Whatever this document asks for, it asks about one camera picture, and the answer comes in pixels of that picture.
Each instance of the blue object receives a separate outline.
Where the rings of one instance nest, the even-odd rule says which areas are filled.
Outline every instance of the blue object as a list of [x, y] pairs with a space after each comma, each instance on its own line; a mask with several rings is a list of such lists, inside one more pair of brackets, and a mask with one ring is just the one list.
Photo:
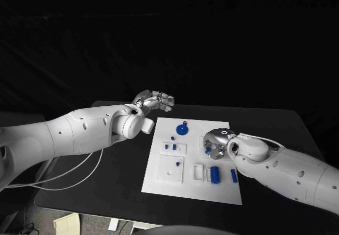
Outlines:
[[208, 147], [207, 148], [207, 151], [206, 151], [206, 154], [208, 154], [211, 152], [211, 148]]
[[237, 175], [236, 175], [236, 170], [234, 169], [232, 170], [232, 174], [233, 174], [234, 183], [237, 183], [239, 180], [237, 180]]
[[219, 184], [221, 183], [221, 179], [220, 179], [220, 169], [217, 166], [211, 167], [211, 182], [213, 184]]
[[180, 125], [180, 126], [177, 127], [177, 132], [178, 132], [178, 134], [182, 135], [182, 136], [188, 134], [190, 128], [188, 128], [188, 122], [187, 122], [187, 121], [182, 123], [182, 125]]

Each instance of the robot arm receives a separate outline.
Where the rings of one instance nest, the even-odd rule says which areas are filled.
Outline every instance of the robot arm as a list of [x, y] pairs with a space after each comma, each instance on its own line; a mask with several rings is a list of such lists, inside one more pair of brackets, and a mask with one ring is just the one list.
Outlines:
[[259, 137], [229, 129], [207, 133], [213, 159], [232, 157], [240, 173], [285, 197], [339, 214], [339, 170], [305, 153], [269, 146]]
[[40, 162], [58, 156], [93, 153], [141, 131], [151, 134], [151, 109], [169, 111], [174, 97], [151, 90], [136, 103], [80, 109], [56, 120], [0, 128], [0, 191], [18, 175]]

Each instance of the black table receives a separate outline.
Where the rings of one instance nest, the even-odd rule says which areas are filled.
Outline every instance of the black table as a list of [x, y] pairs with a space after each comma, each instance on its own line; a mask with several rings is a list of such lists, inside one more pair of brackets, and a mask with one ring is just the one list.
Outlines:
[[[97, 101], [93, 107], [122, 103], [126, 102]], [[233, 130], [269, 138], [324, 160], [295, 111], [175, 105], [169, 113], [155, 110], [148, 117], [155, 121], [158, 117], [229, 121]], [[239, 234], [339, 232], [339, 217], [334, 213], [285, 198], [240, 173], [243, 206], [144, 193], [154, 132], [151, 135], [141, 133], [133, 140], [105, 149], [99, 169], [84, 183], [63, 191], [41, 190], [35, 204], [161, 225], [211, 227]], [[50, 176], [69, 171], [86, 157], [61, 157]], [[100, 152], [74, 172], [47, 182], [44, 187], [64, 188], [76, 184], [93, 171], [99, 158]]]

